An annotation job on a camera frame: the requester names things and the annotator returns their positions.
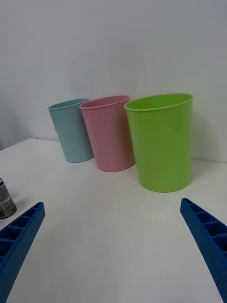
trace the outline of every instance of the green plastic cup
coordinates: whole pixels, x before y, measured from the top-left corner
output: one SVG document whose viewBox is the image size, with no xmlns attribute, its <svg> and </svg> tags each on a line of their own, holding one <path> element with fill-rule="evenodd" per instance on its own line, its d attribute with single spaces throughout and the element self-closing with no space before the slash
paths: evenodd
<svg viewBox="0 0 227 303">
<path fill-rule="evenodd" d="M 186 187 L 192 179 L 190 94 L 156 95 L 125 105 L 139 182 L 156 192 Z"/>
</svg>

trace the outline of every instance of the cup rim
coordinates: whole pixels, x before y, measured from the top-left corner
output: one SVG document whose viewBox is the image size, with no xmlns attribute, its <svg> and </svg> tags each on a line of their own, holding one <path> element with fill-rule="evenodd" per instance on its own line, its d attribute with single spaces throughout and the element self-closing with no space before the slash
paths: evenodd
<svg viewBox="0 0 227 303">
<path fill-rule="evenodd" d="M 59 102 L 59 103 L 49 106 L 48 110 L 59 110 L 59 109 L 64 109 L 64 108 L 68 108 L 68 107 L 73 107 L 73 106 L 80 105 L 80 104 L 83 104 L 88 101 L 89 101 L 88 98 L 78 98 L 78 99 L 67 100 L 67 101 Z"/>
<path fill-rule="evenodd" d="M 180 103 L 177 103 L 177 104 L 173 104 L 173 105 L 168 105 L 168 106 L 160 106 L 160 107 L 150 107 L 150 108 L 130 108 L 128 107 L 129 104 L 133 103 L 133 102 L 136 102 L 136 101 L 139 101 L 139 100 L 143 100 L 143 99 L 146 99 L 146 98 L 151 98 L 151 97 L 158 97 L 158 96 L 170 96 L 170 95 L 182 95 L 182 96 L 187 96 L 188 99 L 183 101 L 183 102 L 180 102 Z M 160 110 L 160 109 L 166 109 L 166 108 L 171 108 L 171 107 L 177 107 L 177 106 L 181 106 L 183 104 L 186 104 L 190 101 L 192 101 L 194 98 L 194 95 L 192 94 L 188 94 L 188 93 L 167 93 L 167 94 L 159 94 L 159 95 L 152 95 L 152 96 L 147 96 L 147 97 L 142 97 L 142 98 L 139 98 L 139 99 L 136 99 L 136 100 L 133 100 L 133 101 L 130 101 L 128 102 L 127 104 L 125 104 L 124 108 L 128 111 L 153 111 L 153 110 Z"/>
<path fill-rule="evenodd" d="M 116 97 L 119 98 L 120 100 L 119 100 L 119 101 L 113 101 L 113 102 L 110 103 L 110 104 L 103 104 L 103 105 L 98 105 L 98 106 L 95 105 L 95 103 L 96 103 L 97 101 L 101 101 L 101 100 L 109 99 L 109 98 L 116 98 Z M 129 99 L 130 99 L 130 97 L 129 97 L 128 95 L 114 95 L 114 96 L 108 96 L 108 97 L 103 97 L 103 98 L 98 98 L 98 99 L 89 100 L 88 102 L 86 102 L 86 107 L 83 107 L 84 104 L 81 104 L 81 105 L 79 106 L 79 108 L 82 109 L 82 110 L 86 110 L 86 109 L 97 109 L 97 108 L 109 107 L 109 106 L 113 106 L 113 105 L 116 105 L 116 104 L 119 104 L 119 103 L 128 101 Z"/>
</svg>

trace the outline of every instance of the white tabletop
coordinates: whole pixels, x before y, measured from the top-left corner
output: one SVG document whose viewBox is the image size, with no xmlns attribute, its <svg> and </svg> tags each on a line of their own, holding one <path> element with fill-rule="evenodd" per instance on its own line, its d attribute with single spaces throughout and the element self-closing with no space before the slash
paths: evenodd
<svg viewBox="0 0 227 303">
<path fill-rule="evenodd" d="M 0 176 L 18 211 L 46 217 L 8 303 L 221 303 L 180 214 L 187 197 L 227 223 L 227 164 L 194 161 L 193 182 L 154 193 L 136 167 L 105 173 L 67 163 L 58 142 L 29 139 L 0 152 Z"/>
</svg>

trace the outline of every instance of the white wall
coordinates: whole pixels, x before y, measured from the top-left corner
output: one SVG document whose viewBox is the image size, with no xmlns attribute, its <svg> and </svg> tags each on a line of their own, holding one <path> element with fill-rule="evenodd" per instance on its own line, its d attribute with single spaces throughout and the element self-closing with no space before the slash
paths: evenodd
<svg viewBox="0 0 227 303">
<path fill-rule="evenodd" d="M 1 0 L 0 142 L 56 139 L 63 100 L 191 92 L 194 156 L 227 162 L 226 15 L 225 0 Z"/>
</svg>

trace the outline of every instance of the pink plastic cup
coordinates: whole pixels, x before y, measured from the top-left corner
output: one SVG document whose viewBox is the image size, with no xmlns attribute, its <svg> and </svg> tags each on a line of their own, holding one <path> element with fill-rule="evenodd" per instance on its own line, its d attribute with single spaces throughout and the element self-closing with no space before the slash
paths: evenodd
<svg viewBox="0 0 227 303">
<path fill-rule="evenodd" d="M 80 105 L 97 167 L 114 172 L 135 164 L 124 105 L 129 96 L 112 96 Z"/>
</svg>

